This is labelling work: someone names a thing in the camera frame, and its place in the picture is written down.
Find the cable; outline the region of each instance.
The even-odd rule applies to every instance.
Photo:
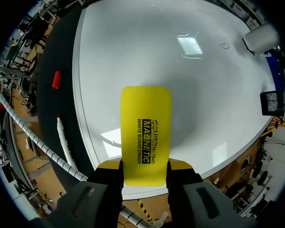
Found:
[[[77,178],[79,181],[86,181],[87,176],[79,172],[70,166],[66,161],[60,158],[57,154],[55,154],[48,146],[46,146],[21,120],[21,118],[15,113],[9,103],[5,100],[2,93],[0,92],[0,101],[5,107],[6,111],[10,114],[10,116],[14,119],[14,121],[19,125],[19,127],[23,130],[25,134],[27,134],[33,142],[41,149],[47,156],[49,156],[54,162],[56,162],[59,166],[61,166],[65,171],[70,173],[72,176]]]
[[[122,225],[122,226],[123,226],[123,228],[125,228],[125,225],[124,225],[124,224],[122,224],[122,223],[119,223],[119,222],[118,222],[117,224],[118,224],[118,225]]]
[[[19,98],[17,98],[16,96],[11,96],[11,97],[14,97],[14,98],[16,98],[17,100],[19,100],[19,101],[20,101],[20,99],[19,99]]]
[[[275,140],[281,141],[282,143],[285,143],[284,141],[282,141],[282,140],[280,140],[280,139],[277,139],[277,138],[275,138],[275,137],[272,137],[272,138],[275,139]]]
[[[285,144],[284,144],[284,143],[279,143],[279,142],[277,142],[277,143],[276,143],[276,142],[270,142],[270,143],[269,143],[269,142],[267,142],[267,143],[265,143],[265,144],[280,144],[280,145],[285,146]]]
[[[74,169],[56,153],[54,153],[47,145],[45,145],[32,131],[31,129],[21,120],[21,118],[16,114],[14,109],[9,105],[7,100],[4,98],[0,92],[0,102],[6,109],[6,112],[9,113],[10,117],[16,122],[16,124],[23,130],[23,132],[54,162],[56,162],[60,167],[65,171],[71,174],[73,177],[79,181],[87,181],[88,177],[82,174],[77,169]],[[128,219],[132,224],[136,225],[139,228],[152,228],[152,224],[148,223],[146,220],[142,219],[139,215],[135,214],[131,209],[121,204],[120,214]]]

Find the white marker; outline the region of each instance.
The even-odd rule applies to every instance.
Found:
[[[69,163],[70,166],[78,170],[72,158],[71,151],[68,147],[67,140],[66,140],[65,133],[64,133],[64,128],[63,128],[59,115],[57,115],[57,130],[58,130],[58,135],[59,135],[59,139],[60,139],[63,152],[65,153],[67,163]]]

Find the white cylinder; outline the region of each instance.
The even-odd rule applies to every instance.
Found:
[[[250,51],[255,54],[262,54],[279,45],[280,39],[276,29],[271,24],[266,23],[247,33],[244,41]]]

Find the wooden floor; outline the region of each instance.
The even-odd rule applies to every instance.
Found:
[[[51,32],[52,28],[49,27],[49,29],[46,31],[46,35],[49,35]],[[43,50],[40,46],[37,47],[37,52],[42,53]],[[33,59],[33,57],[36,55],[36,50],[33,49],[27,59]],[[14,106],[15,112],[20,116],[20,117],[25,117],[29,116],[29,114],[26,112],[25,106],[21,105],[20,103],[20,98],[18,96],[19,92],[18,89],[14,89],[13,92],[13,98],[12,98],[12,105]],[[28,123],[28,126],[32,129],[32,131],[42,139],[40,130],[39,130],[39,125],[38,123]],[[20,128],[15,125],[14,130],[20,131]],[[21,150],[22,156],[24,161],[27,159],[30,159],[34,156],[34,153],[32,150],[27,150],[25,147],[25,139],[27,136],[25,134],[20,134],[16,135],[16,143],[18,148]],[[221,180],[221,185],[222,187],[228,186],[230,187],[232,184],[237,182],[245,173],[242,173],[240,168],[245,160],[245,158],[251,154],[253,156],[253,161],[256,157],[257,153],[257,142],[255,142],[246,152],[244,152],[236,161],[231,163],[229,166],[223,168],[221,171],[218,173],[212,175],[209,178],[206,178],[206,181],[211,181],[213,182],[217,177]],[[46,158],[47,156],[38,148],[38,152],[40,157]],[[32,161],[29,163],[26,163],[24,165],[25,170],[27,173],[30,173],[40,166],[48,163],[48,161]],[[62,194],[65,194],[65,190],[60,184],[58,178],[56,177],[54,170],[51,168],[47,170],[46,172],[42,173],[41,175],[37,176],[35,178],[37,182],[37,187],[39,189],[39,192],[41,195],[47,194],[53,201],[54,203],[49,203],[52,207],[56,208],[57,206],[57,200],[60,198],[59,193],[62,192]],[[152,218],[160,218],[162,214],[166,212],[170,212],[169,210],[169,205],[167,201],[168,195],[161,195],[157,197],[152,197],[152,198],[147,198],[147,199],[142,199],[142,202],[147,209],[148,213]],[[146,215],[144,212],[141,210],[140,205],[136,200],[128,200],[124,201],[124,204],[128,207],[130,207],[133,211],[135,211],[137,214],[139,214],[142,218],[147,220]],[[122,216],[119,217],[120,222],[127,222],[125,218]],[[117,227],[125,227],[125,228],[130,228],[130,227],[135,227],[134,225],[130,223],[119,223]]]

